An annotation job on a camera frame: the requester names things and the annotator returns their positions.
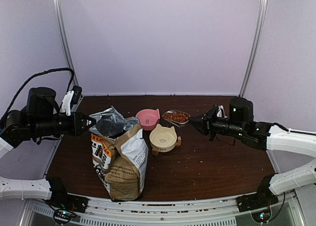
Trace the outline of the metal food scoop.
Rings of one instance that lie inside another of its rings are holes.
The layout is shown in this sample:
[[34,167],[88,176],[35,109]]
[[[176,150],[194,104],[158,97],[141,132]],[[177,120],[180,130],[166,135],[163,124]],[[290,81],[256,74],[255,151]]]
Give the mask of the metal food scoop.
[[190,115],[178,110],[169,110],[162,115],[162,118],[178,127],[184,127],[189,122]]

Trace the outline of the dog food bag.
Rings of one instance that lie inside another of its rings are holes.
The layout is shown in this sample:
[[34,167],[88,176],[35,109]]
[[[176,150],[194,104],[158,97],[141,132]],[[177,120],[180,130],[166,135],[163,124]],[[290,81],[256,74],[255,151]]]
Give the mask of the dog food bag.
[[138,118],[125,118],[114,107],[91,114],[92,162],[112,201],[140,197],[148,161],[148,146]]

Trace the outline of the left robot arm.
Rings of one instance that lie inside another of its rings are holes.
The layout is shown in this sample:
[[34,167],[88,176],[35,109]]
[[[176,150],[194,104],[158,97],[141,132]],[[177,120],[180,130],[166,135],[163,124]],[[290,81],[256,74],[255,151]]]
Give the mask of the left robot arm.
[[[27,104],[22,110],[10,110],[0,122],[0,155],[17,148],[24,141],[38,144],[50,136],[79,136],[96,124],[96,120],[71,110],[78,100],[75,91],[66,93],[61,106],[55,101],[56,92],[48,87],[29,90]],[[42,199],[60,208],[71,204],[71,197],[58,177],[39,180],[15,180],[1,177],[1,199]]]

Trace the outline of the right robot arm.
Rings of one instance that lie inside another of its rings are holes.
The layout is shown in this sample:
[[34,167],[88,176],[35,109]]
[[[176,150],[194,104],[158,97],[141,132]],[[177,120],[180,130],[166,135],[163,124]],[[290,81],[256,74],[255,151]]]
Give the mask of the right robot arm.
[[[189,123],[212,141],[217,135],[230,136],[250,148],[262,151],[287,151],[315,157],[316,134],[314,132],[286,128],[279,123],[256,122],[253,103],[242,97],[229,102],[229,116],[219,105],[208,112],[192,116]],[[281,174],[266,176],[253,196],[253,203],[265,206],[272,195],[304,187],[316,182],[316,161]]]

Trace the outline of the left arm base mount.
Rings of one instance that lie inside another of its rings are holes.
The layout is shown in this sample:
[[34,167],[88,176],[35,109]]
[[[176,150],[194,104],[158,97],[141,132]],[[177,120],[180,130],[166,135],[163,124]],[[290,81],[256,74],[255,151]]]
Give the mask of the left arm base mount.
[[45,202],[55,208],[66,209],[71,212],[85,213],[88,205],[88,198],[71,194],[60,194],[52,195],[52,197],[49,200],[45,200]]

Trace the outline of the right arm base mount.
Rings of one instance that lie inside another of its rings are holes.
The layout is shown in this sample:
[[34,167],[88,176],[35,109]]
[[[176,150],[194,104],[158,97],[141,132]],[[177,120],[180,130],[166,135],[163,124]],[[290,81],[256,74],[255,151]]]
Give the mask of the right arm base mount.
[[278,203],[278,197],[273,194],[254,193],[236,198],[239,212],[253,211]]

